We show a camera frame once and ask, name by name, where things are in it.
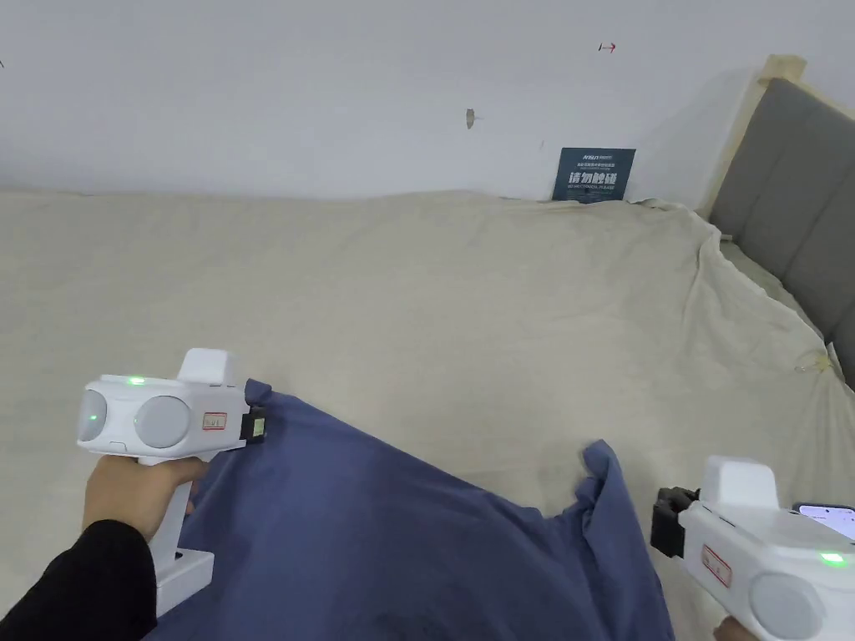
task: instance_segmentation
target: gray upholstered headboard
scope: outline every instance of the gray upholstered headboard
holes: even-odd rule
[[[771,80],[710,220],[795,296],[855,387],[855,121]]]

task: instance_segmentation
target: blue cloth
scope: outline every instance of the blue cloth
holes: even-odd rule
[[[150,638],[673,639],[603,441],[554,518],[249,381],[264,444],[218,455],[180,546],[214,579]]]

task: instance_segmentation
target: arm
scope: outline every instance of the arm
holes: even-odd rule
[[[0,621],[0,641],[137,641],[156,625],[148,541],[175,488],[201,478],[198,459],[146,467],[103,456],[86,484],[83,534]]]
[[[141,639],[156,625],[155,567],[143,535],[117,520],[86,528],[0,622],[0,639]]]
[[[716,641],[758,641],[757,637],[742,627],[732,616],[722,621],[722,624],[716,628],[713,636],[716,638]]]

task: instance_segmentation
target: human hand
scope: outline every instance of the human hand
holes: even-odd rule
[[[716,641],[758,641],[757,637],[748,632],[734,617],[729,616],[712,633]]]
[[[208,464],[197,458],[146,466],[128,456],[102,456],[86,483],[83,529],[99,520],[118,520],[151,541],[175,489],[207,471]]]

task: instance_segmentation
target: device base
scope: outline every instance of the device base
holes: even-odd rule
[[[179,558],[157,573],[157,618],[192,597],[211,582],[214,555],[198,550],[178,550]]]

